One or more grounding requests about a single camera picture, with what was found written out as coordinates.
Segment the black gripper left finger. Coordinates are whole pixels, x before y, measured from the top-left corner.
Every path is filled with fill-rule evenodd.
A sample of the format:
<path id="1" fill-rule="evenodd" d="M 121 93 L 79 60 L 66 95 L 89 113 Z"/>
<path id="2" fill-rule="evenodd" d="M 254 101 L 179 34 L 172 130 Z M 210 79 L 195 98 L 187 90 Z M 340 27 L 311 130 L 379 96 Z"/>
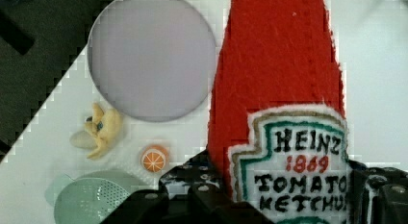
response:
<path id="1" fill-rule="evenodd" d="M 101 224 L 274 224 L 234 202 L 206 150 L 171 168 L 156 189 L 133 192 Z"/>

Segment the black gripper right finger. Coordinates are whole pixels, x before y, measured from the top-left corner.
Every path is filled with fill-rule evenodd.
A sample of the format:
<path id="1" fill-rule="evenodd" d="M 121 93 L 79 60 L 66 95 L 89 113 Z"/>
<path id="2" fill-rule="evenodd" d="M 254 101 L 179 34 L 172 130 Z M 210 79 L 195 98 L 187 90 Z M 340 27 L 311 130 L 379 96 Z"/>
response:
<path id="1" fill-rule="evenodd" d="M 408 224 L 407 172 L 350 161 L 350 224 Z"/>

